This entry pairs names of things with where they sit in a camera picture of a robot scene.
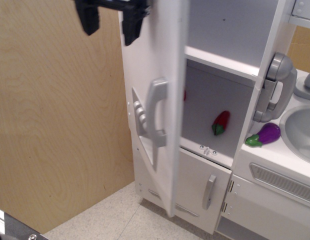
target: wooden wall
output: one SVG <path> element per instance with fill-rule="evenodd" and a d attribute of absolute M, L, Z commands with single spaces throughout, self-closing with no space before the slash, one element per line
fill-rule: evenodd
<path fill-rule="evenodd" d="M 297 69 L 310 72 L 310 29 L 298 26 L 288 51 Z"/>
<path fill-rule="evenodd" d="M 45 233 L 134 180 L 118 13 L 0 0 L 0 209 Z"/>

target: tiled floor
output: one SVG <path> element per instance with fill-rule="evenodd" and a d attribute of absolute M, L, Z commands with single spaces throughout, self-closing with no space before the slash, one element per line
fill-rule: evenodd
<path fill-rule="evenodd" d="M 134 182 L 45 234 L 50 240 L 228 240 L 210 235 L 135 193 Z"/>

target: open door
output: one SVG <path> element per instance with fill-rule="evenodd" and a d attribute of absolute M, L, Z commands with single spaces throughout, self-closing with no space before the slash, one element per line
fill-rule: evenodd
<path fill-rule="evenodd" d="M 175 209 L 188 9 L 188 0 L 154 0 L 139 38 L 125 46 L 121 35 L 133 148 L 170 217 Z"/>

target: cabinet door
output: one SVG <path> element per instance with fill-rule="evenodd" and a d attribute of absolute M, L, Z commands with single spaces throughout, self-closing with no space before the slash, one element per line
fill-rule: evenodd
<path fill-rule="evenodd" d="M 137 146 L 171 217 L 175 209 L 188 8 L 188 0 L 153 1 L 140 37 L 130 46 L 125 46 L 123 36 L 121 39 L 133 146 Z"/>
<path fill-rule="evenodd" d="M 180 148 L 177 216 L 213 234 L 232 171 Z"/>
<path fill-rule="evenodd" d="M 231 180 L 234 183 L 227 192 L 222 217 L 269 240 L 310 240 L 309 206 L 239 176 L 233 175 Z M 234 239 L 252 239 L 243 238 L 237 231 L 228 234 L 220 226 L 218 230 Z"/>

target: gray sink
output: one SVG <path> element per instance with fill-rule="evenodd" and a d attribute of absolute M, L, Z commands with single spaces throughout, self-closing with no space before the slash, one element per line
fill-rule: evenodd
<path fill-rule="evenodd" d="M 287 111 L 279 127 L 289 149 L 310 163 L 310 106 L 298 106 Z"/>

